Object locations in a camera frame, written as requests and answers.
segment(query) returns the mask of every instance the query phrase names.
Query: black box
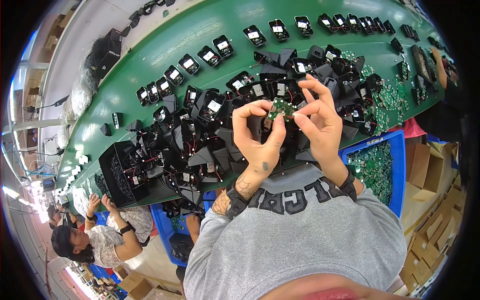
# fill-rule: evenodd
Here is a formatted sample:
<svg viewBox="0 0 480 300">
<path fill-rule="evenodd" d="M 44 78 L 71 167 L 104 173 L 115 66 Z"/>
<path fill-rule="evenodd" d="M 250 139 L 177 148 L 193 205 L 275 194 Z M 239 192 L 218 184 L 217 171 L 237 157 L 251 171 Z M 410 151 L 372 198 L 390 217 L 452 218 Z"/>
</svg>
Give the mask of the black box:
<svg viewBox="0 0 480 300">
<path fill-rule="evenodd" d="M 105 178 L 105 183 L 107 184 L 108 190 L 112 196 L 111 200 L 115 203 L 117 208 L 136 203 L 149 195 L 145 185 L 139 186 L 138 188 L 132 190 L 128 185 L 127 178 L 123 173 L 123 169 L 120 167 L 122 166 L 123 160 L 127 156 L 125 150 L 130 147 L 132 147 L 132 143 L 130 141 L 113 143 L 98 159 L 100 168 L 102 169 L 103 177 Z M 121 174 L 113 173 L 113 159 L 117 160 L 116 164 L 119 166 Z"/>
<path fill-rule="evenodd" d="M 117 61 L 119 61 L 122 39 L 121 32 L 114 28 L 103 38 L 102 43 L 105 47 L 106 54 L 93 71 L 93 77 L 103 79 Z"/>
</svg>

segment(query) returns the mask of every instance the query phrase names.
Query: woman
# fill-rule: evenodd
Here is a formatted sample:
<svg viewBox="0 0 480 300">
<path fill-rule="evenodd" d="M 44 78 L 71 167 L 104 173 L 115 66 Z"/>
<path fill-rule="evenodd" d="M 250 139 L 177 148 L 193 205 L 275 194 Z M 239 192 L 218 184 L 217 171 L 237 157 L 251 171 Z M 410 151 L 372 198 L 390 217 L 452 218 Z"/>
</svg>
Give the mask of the woman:
<svg viewBox="0 0 480 300">
<path fill-rule="evenodd" d="M 106 226 L 96 225 L 93 221 L 100 197 L 91 194 L 85 232 L 66 226 L 53 230 L 52 247 L 58 256 L 113 268 L 142 253 L 153 227 L 148 206 L 118 210 L 107 195 L 103 195 L 101 201 L 110 212 Z"/>
<path fill-rule="evenodd" d="M 49 221 L 50 228 L 52 230 L 55 229 L 56 226 L 62 226 L 62 225 L 77 228 L 81 231 L 85 230 L 85 226 L 84 226 L 85 218 L 82 217 L 81 215 L 75 216 L 74 214 L 72 214 L 72 212 L 69 209 L 61 206 L 60 203 L 57 203 L 57 208 L 55 208 L 53 205 L 50 205 L 47 208 L 47 214 L 50 219 Z"/>
</svg>

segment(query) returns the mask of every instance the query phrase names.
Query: person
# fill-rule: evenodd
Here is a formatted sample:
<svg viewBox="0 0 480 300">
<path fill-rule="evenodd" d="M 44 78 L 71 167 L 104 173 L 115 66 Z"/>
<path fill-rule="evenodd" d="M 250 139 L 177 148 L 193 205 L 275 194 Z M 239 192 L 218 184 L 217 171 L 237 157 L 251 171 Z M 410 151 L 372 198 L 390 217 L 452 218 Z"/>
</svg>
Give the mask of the person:
<svg viewBox="0 0 480 300">
<path fill-rule="evenodd" d="M 185 223 L 187 223 L 187 229 L 188 232 L 190 233 L 190 236 L 192 238 L 192 242 L 195 245 L 197 242 L 198 236 L 200 235 L 200 217 L 197 216 L 196 214 L 189 214 L 185 218 Z M 181 284 L 181 293 L 182 295 L 185 295 L 185 289 L 183 288 L 183 281 L 185 279 L 185 271 L 187 268 L 178 265 L 177 266 L 177 278 L 180 281 Z"/>
<path fill-rule="evenodd" d="M 460 142 L 462 135 L 466 136 L 465 115 L 468 109 L 469 98 L 464 95 L 463 85 L 460 80 L 457 84 L 449 78 L 444 68 L 442 55 L 435 47 L 430 47 L 435 58 L 438 81 L 445 89 L 445 99 L 415 116 L 418 126 L 426 133 L 432 134 L 445 142 Z"/>
<path fill-rule="evenodd" d="M 286 136 L 282 115 L 261 144 L 247 118 L 266 116 L 272 103 L 234 110 L 234 142 L 249 164 L 201 222 L 187 299 L 404 299 L 385 292 L 407 255 L 401 222 L 338 156 L 342 119 L 329 89 L 310 75 L 299 87 L 308 105 L 293 118 L 321 171 L 304 164 L 270 176 Z"/>
<path fill-rule="evenodd" d="M 72 214 L 69 209 L 62 207 L 60 203 L 57 203 L 57 208 L 50 205 L 47 208 L 47 215 L 50 219 L 49 225 L 51 229 L 55 229 L 56 226 L 66 225 L 83 231 L 84 222 L 82 222 L 81 218 Z"/>
<path fill-rule="evenodd" d="M 148 206 L 117 209 L 107 195 L 103 195 L 101 201 L 110 212 L 106 226 L 96 225 L 93 221 L 100 197 L 91 194 L 85 232 L 65 226 L 53 230 L 52 247 L 58 256 L 113 268 L 142 253 L 153 228 Z"/>
</svg>

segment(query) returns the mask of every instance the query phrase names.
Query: green circuit board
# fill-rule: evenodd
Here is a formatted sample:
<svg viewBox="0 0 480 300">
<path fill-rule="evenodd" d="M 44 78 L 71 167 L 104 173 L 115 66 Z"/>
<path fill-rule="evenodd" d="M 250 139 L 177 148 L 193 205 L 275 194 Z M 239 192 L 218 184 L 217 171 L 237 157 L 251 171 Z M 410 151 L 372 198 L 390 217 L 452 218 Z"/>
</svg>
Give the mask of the green circuit board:
<svg viewBox="0 0 480 300">
<path fill-rule="evenodd" d="M 296 111 L 296 105 L 293 105 L 290 102 L 283 101 L 282 99 L 275 97 L 275 99 L 273 99 L 272 107 L 268 112 L 267 119 L 275 120 L 278 114 L 282 114 L 285 122 L 289 122 L 291 119 L 293 119 L 292 114 Z"/>
<path fill-rule="evenodd" d="M 342 51 L 342 55 L 340 56 L 341 58 L 345 58 L 350 61 L 356 61 L 357 57 L 355 57 L 355 53 L 351 51 Z"/>
<path fill-rule="evenodd" d="M 393 158 L 388 141 L 374 144 L 347 155 L 348 167 L 355 177 L 371 188 L 373 194 L 385 205 L 393 194 Z"/>
<path fill-rule="evenodd" d="M 403 117 L 405 116 L 405 111 L 408 110 L 408 103 L 407 103 L 407 90 L 403 85 L 403 81 L 399 75 L 395 76 L 396 81 L 396 88 L 398 91 L 398 97 L 400 101 L 400 106 L 398 108 L 398 124 L 401 125 L 403 123 Z"/>
<path fill-rule="evenodd" d="M 170 219 L 172 223 L 173 231 L 178 232 L 179 230 L 184 230 L 185 226 L 182 223 L 185 223 L 185 218 L 182 215 L 175 216 Z"/>
<path fill-rule="evenodd" d="M 382 132 L 387 132 L 388 130 L 388 122 L 390 121 L 388 115 L 383 112 L 379 107 L 372 106 L 372 112 L 377 120 L 377 126 L 375 127 L 374 135 L 380 135 Z"/>
<path fill-rule="evenodd" d="M 401 64 L 402 64 L 402 73 L 400 77 L 404 80 L 408 80 L 408 73 L 410 72 L 410 66 L 406 61 L 402 61 Z"/>
<path fill-rule="evenodd" d="M 427 90 L 426 89 L 419 89 L 419 88 L 415 88 L 415 90 L 417 91 L 417 104 L 420 105 L 420 103 L 422 101 L 425 101 L 425 99 L 427 98 Z"/>
<path fill-rule="evenodd" d="M 367 77 L 372 75 L 373 73 L 375 73 L 373 68 L 371 66 L 367 65 L 367 64 L 364 64 L 363 68 L 361 69 L 361 73 L 360 73 L 360 82 L 362 82 L 362 83 L 365 82 Z"/>
</svg>

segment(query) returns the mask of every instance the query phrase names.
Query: white label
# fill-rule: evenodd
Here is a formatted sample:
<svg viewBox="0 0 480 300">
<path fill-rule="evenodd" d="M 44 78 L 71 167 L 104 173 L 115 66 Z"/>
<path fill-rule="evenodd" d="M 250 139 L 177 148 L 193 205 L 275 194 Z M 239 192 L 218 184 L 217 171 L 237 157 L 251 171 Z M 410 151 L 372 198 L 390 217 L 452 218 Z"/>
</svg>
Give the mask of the white label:
<svg viewBox="0 0 480 300">
<path fill-rule="evenodd" d="M 191 67 L 192 65 L 193 65 L 193 60 L 192 60 L 192 59 L 189 59 L 189 60 L 187 60 L 186 62 L 183 63 L 183 66 L 184 66 L 185 68 L 189 68 L 189 67 Z"/>
<path fill-rule="evenodd" d="M 240 82 L 240 80 L 237 80 L 235 81 L 234 83 L 232 83 L 232 85 L 236 88 L 236 89 L 239 89 L 243 86 L 243 84 Z"/>
<path fill-rule="evenodd" d="M 367 142 L 367 145 L 375 144 L 375 143 L 381 142 L 381 141 L 383 141 L 383 140 L 384 140 L 383 137 L 378 138 L 378 139 L 373 139 L 373 140 Z"/>
<path fill-rule="evenodd" d="M 160 85 L 160 88 L 161 88 L 162 90 L 166 90 L 166 89 L 168 88 L 168 82 L 165 81 L 164 83 L 162 83 L 162 84 Z"/>
<path fill-rule="evenodd" d="M 249 39 L 254 39 L 254 38 L 258 38 L 259 35 L 258 35 L 258 32 L 254 31 L 254 32 L 249 32 L 248 34 L 248 38 Z"/>
<path fill-rule="evenodd" d="M 212 101 L 210 101 L 210 103 L 207 105 L 207 107 L 208 107 L 209 109 L 211 109 L 212 111 L 214 111 L 214 112 L 218 112 L 222 106 L 212 100 Z"/>
<path fill-rule="evenodd" d="M 325 54 L 325 56 L 329 59 L 329 60 L 332 60 L 336 57 L 335 54 L 333 54 L 332 52 L 328 51 L 327 54 Z"/>
<path fill-rule="evenodd" d="M 170 74 L 171 79 L 175 79 L 180 73 L 175 69 L 173 70 L 172 74 Z"/>
<path fill-rule="evenodd" d="M 204 60 L 209 61 L 213 56 L 215 56 L 215 54 L 213 54 L 212 51 L 208 51 L 208 53 L 204 55 Z"/>
<path fill-rule="evenodd" d="M 305 65 L 303 65 L 303 63 L 297 62 L 297 67 L 299 69 L 299 72 L 305 73 Z"/>
<path fill-rule="evenodd" d="M 226 47 L 228 47 L 228 42 L 227 41 L 221 42 L 220 44 L 217 44 L 217 47 L 218 47 L 218 49 L 223 50 Z"/>
</svg>

